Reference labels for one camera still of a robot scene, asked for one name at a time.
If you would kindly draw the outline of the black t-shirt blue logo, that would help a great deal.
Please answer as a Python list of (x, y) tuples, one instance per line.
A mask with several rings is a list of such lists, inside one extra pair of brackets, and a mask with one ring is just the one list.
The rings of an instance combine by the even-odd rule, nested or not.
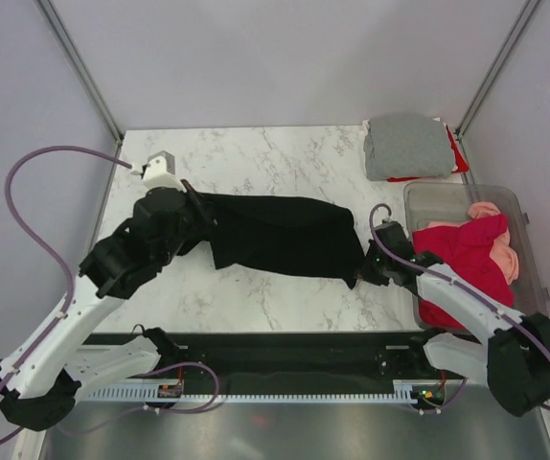
[(301, 196), (200, 196), (217, 224), (185, 242), (179, 257), (208, 242), (217, 269), (242, 265), (355, 287), (364, 251), (349, 209)]

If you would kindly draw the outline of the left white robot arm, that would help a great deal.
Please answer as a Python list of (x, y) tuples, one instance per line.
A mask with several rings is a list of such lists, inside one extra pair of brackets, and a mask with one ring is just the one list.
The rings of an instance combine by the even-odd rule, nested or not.
[(8, 422), (46, 430), (100, 388), (151, 371), (158, 377), (175, 372), (178, 348), (159, 328), (93, 358), (79, 358), (76, 351), (172, 261), (202, 222), (200, 204), (190, 191), (156, 188), (135, 202), (131, 217), (80, 263), (70, 298), (0, 360), (0, 411)]

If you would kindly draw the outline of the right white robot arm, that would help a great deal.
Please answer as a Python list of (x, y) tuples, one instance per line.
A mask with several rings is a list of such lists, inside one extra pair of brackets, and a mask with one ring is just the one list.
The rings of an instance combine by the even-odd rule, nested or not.
[(526, 315), (492, 299), (430, 252), (417, 253), (401, 225), (370, 226), (367, 270), (373, 283), (394, 283), (436, 305), (467, 332), (425, 331), (407, 353), (409, 370), (429, 377), (448, 371), (486, 386), (508, 413), (550, 411), (550, 319)]

